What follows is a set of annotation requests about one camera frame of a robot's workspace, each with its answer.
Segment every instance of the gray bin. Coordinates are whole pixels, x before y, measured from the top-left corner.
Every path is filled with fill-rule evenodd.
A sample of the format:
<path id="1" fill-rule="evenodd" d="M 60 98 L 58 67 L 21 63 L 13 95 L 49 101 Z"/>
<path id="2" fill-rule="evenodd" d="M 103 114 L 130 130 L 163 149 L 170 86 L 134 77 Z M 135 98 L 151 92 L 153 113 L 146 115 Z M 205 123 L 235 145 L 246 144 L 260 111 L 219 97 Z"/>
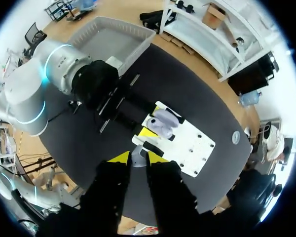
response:
<path id="1" fill-rule="evenodd" d="M 150 46 L 155 31 L 125 21 L 97 16 L 68 40 L 93 60 L 103 60 L 123 75 Z"/>

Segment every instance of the water bottle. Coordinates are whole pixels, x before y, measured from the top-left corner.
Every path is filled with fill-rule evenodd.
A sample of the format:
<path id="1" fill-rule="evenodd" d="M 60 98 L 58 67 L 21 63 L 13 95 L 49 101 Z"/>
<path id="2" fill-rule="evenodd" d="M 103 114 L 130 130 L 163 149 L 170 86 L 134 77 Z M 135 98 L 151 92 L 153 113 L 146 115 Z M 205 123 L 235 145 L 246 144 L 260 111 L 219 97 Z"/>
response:
<path id="1" fill-rule="evenodd" d="M 260 96 L 262 96 L 262 92 L 258 92 L 257 90 L 254 90 L 247 94 L 239 96 L 238 103 L 241 104 L 243 107 L 246 107 L 249 105 L 255 105 L 259 102 Z"/>

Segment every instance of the black chair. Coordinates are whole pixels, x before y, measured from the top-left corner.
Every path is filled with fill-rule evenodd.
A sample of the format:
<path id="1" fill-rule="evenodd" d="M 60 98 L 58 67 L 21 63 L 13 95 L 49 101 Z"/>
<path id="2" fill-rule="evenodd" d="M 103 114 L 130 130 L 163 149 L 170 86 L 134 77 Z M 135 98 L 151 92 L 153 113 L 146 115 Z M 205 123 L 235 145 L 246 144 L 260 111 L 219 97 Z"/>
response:
<path id="1" fill-rule="evenodd" d="M 32 26 L 29 28 L 24 36 L 26 42 L 30 46 L 27 50 L 24 51 L 24 56 L 26 58 L 31 58 L 38 44 L 42 42 L 46 37 L 47 34 L 45 34 L 43 31 L 38 30 L 36 22 L 34 22 L 34 24 L 32 24 Z"/>

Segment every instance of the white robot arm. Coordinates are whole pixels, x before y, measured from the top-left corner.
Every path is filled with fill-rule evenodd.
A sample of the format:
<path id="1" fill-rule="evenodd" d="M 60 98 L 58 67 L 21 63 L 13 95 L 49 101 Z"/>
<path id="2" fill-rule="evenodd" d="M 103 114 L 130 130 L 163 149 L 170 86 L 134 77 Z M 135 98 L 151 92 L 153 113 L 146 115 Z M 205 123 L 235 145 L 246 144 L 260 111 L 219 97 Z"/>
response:
<path id="1" fill-rule="evenodd" d="M 116 80 L 116 68 L 103 61 L 92 62 L 90 56 L 71 45 L 45 39 L 33 58 L 0 86 L 0 119 L 31 136 L 39 136 L 48 126 L 46 83 L 54 84 L 64 94 L 74 94 L 87 107 L 96 108 Z M 0 167 L 0 193 L 11 199 L 11 191 L 15 189 L 28 202 L 51 211 L 59 210 L 61 202 L 70 206 L 78 204 L 60 186 L 52 191 L 43 190 Z"/>

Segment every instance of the yellow tape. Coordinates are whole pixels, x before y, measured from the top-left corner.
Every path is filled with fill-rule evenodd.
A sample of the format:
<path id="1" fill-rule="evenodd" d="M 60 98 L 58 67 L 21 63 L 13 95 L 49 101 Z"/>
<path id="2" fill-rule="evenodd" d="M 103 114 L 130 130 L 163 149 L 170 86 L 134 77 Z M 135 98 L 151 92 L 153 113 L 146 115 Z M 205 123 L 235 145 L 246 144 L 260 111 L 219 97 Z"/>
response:
<path id="1" fill-rule="evenodd" d="M 124 152 L 123 154 L 120 154 L 119 156 L 108 160 L 108 162 L 121 162 L 121 163 L 127 164 L 129 153 L 130 153 L 129 151 Z"/>
<path id="2" fill-rule="evenodd" d="M 157 134 L 151 132 L 149 129 L 143 127 L 143 129 L 138 134 L 139 137 L 158 137 Z"/>
<path id="3" fill-rule="evenodd" d="M 148 151 L 148 156 L 149 156 L 150 165 L 152 163 L 157 163 L 157 162 L 169 162 L 166 159 L 156 155 L 156 153 L 153 153 L 151 151 Z"/>
<path id="4" fill-rule="evenodd" d="M 160 108 L 159 108 L 159 106 L 156 105 L 156 108 L 154 108 L 154 111 L 153 112 L 155 112 L 158 109 L 160 109 Z"/>

